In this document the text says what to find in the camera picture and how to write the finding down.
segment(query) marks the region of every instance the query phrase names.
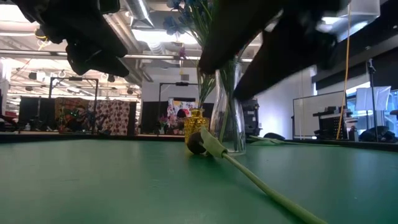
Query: person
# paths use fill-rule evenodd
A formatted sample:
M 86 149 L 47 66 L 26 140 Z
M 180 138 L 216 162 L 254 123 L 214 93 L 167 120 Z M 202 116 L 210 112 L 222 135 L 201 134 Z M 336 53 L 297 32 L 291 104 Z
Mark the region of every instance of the person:
M 185 113 L 184 109 L 179 109 L 177 112 L 177 118 L 186 118 L 187 114 Z

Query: patterned curtain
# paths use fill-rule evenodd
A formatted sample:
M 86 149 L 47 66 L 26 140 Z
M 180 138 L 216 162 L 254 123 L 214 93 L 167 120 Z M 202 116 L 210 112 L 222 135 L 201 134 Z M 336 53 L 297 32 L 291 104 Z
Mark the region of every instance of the patterned curtain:
M 56 98 L 55 120 L 57 122 L 58 130 L 60 132 L 68 131 L 65 130 L 65 128 L 76 119 L 74 114 L 85 113 L 88 107 L 88 102 L 88 100 L 81 98 Z M 79 129 L 84 129 L 84 126 L 89 126 L 87 121 L 79 121 L 79 125 L 81 126 Z
M 90 101 L 88 107 L 90 111 L 93 111 L 94 101 Z M 100 132 L 110 131 L 111 135 L 127 135 L 130 102 L 98 100 L 96 114 L 96 129 L 100 126 Z

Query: floral fabric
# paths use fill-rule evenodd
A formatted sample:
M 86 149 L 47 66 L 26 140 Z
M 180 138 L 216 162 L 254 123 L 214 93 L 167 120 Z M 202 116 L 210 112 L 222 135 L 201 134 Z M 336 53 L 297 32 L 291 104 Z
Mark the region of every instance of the floral fabric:
M 93 111 L 94 101 L 89 103 L 89 110 Z M 100 132 L 108 130 L 111 135 L 127 135 L 129 124 L 130 102 L 120 100 L 98 100 L 96 105 L 98 125 L 102 126 Z
M 175 101 L 173 98 L 169 99 L 169 106 L 167 108 L 167 117 L 175 116 L 177 117 L 177 113 L 180 109 L 183 109 L 187 117 L 191 117 L 190 109 L 196 108 L 197 104 L 195 102 L 184 102 L 184 101 Z
M 79 119 L 74 114 L 84 113 L 88 107 L 88 100 L 81 98 L 56 98 L 55 99 L 55 120 L 57 121 L 58 130 L 60 132 L 65 130 L 68 123 L 74 119 Z

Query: ceiling light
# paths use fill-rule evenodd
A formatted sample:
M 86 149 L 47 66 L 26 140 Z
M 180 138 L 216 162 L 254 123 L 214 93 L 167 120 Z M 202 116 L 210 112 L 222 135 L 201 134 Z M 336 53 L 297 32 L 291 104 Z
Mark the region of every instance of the ceiling light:
M 59 78 L 65 78 L 66 75 L 67 75 L 67 74 L 62 70 L 62 71 L 58 74 L 58 77 L 59 77 Z
M 36 80 L 37 79 L 37 73 L 36 72 L 30 72 L 28 77 L 31 80 Z
M 66 82 L 60 82 L 60 84 L 61 84 L 61 85 L 64 85 L 64 86 L 70 86 L 70 85 L 67 84 Z
M 326 25 L 333 25 L 336 22 L 340 21 L 341 18 L 339 17 L 323 17 L 322 21 L 326 24 Z
M 138 41 L 143 42 L 182 42 L 184 44 L 197 44 L 197 40 L 189 33 L 176 33 L 168 35 L 166 30 L 137 30 L 133 29 L 132 33 Z
M 80 90 L 78 88 L 74 88 L 74 87 L 67 88 L 67 91 L 69 93 L 80 93 Z
M 30 23 L 21 10 L 16 5 L 1 4 L 0 5 L 0 21 L 4 22 L 26 22 Z
M 20 98 L 11 98 L 11 99 L 8 99 L 8 100 L 15 101 L 15 102 L 21 102 Z
M 102 73 L 101 74 L 101 80 L 108 79 L 108 74 Z
M 4 37 L 30 37 L 35 35 L 32 32 L 16 32 L 16 31 L 3 31 L 0 30 L 0 36 Z
M 37 74 L 37 80 L 38 81 L 41 81 L 41 82 L 48 81 L 48 82 L 50 82 L 50 77 L 48 77 L 48 80 L 45 79 L 47 77 L 45 75 L 45 72 L 39 71 L 39 72 L 36 72 L 36 74 Z
M 92 93 L 90 93 L 90 92 L 88 92 L 88 91 L 86 91 L 86 90 L 80 90 L 82 93 L 85 93 L 85 94 L 89 94 L 90 96 L 95 96 L 95 94 L 92 94 Z
M 115 79 L 113 75 L 108 75 L 108 82 L 114 83 Z
M 15 101 L 8 101 L 8 103 L 13 104 L 13 105 L 19 105 L 19 102 L 15 102 Z
M 128 89 L 127 89 L 127 94 L 128 95 L 132 95 L 134 93 L 134 90 L 131 88 L 131 87 L 129 87 Z

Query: light stand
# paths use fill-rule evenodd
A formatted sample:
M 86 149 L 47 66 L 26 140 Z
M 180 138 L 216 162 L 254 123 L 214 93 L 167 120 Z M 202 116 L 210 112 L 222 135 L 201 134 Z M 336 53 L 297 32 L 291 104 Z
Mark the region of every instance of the light stand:
M 366 71 L 369 74 L 369 80 L 371 83 L 372 89 L 372 106 L 373 106 L 373 120 L 374 120 L 374 134 L 376 135 L 376 142 L 379 142 L 378 133 L 377 133 L 377 114 L 376 114 L 376 105 L 374 103 L 374 85 L 373 85 L 373 75 L 376 73 L 376 69 L 373 67 L 373 59 L 369 59 L 366 63 Z

